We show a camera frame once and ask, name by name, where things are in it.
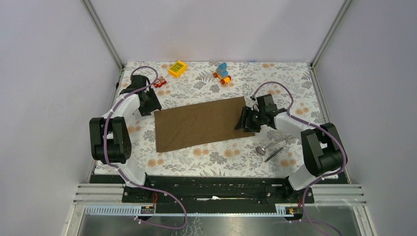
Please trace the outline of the brown cloth napkin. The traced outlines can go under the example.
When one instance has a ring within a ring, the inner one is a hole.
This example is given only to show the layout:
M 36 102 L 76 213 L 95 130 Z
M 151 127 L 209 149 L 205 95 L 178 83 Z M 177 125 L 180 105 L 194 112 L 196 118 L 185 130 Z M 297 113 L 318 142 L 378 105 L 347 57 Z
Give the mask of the brown cloth napkin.
M 235 97 L 154 112 L 157 152 L 254 136 L 235 130 L 244 97 Z

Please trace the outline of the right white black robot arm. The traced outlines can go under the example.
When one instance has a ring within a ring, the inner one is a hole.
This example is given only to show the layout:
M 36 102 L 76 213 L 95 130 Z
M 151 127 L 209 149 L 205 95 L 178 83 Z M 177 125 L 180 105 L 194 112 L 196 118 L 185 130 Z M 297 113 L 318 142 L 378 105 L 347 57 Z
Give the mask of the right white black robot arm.
M 295 202 L 301 197 L 302 189 L 344 169 L 347 155 L 334 124 L 318 125 L 298 118 L 289 109 L 279 109 L 271 95 L 259 96 L 256 101 L 256 108 L 242 108 L 236 130 L 259 133 L 266 125 L 281 129 L 301 142 L 303 164 L 286 177 L 282 189 L 284 200 Z

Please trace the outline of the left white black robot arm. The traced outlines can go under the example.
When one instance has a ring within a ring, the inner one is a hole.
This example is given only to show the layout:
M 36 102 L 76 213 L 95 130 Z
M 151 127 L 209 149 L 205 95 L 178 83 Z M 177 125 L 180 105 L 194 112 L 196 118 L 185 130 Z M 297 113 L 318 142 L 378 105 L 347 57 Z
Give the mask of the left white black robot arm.
M 147 117 L 161 109 L 149 78 L 133 75 L 131 84 L 120 92 L 115 105 L 103 116 L 89 121 L 93 159 L 114 167 L 128 187 L 135 187 L 133 194 L 140 202 L 150 200 L 153 190 L 145 184 L 146 172 L 131 159 L 132 142 L 127 121 L 134 117 L 135 112 Z

